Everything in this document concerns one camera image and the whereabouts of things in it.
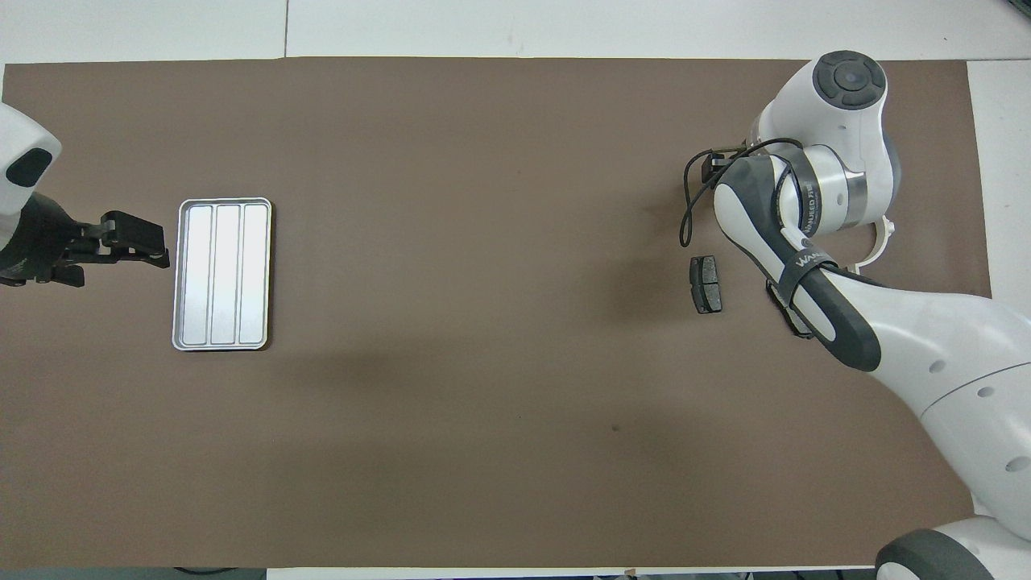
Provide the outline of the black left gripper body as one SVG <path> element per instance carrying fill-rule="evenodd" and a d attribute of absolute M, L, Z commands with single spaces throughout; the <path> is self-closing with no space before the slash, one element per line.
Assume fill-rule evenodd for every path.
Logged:
<path fill-rule="evenodd" d="M 22 287 L 35 280 L 69 287 L 85 286 L 82 255 L 95 255 L 99 238 L 94 224 L 72 219 L 58 202 L 33 193 L 19 213 L 10 241 L 1 252 L 3 285 Z"/>

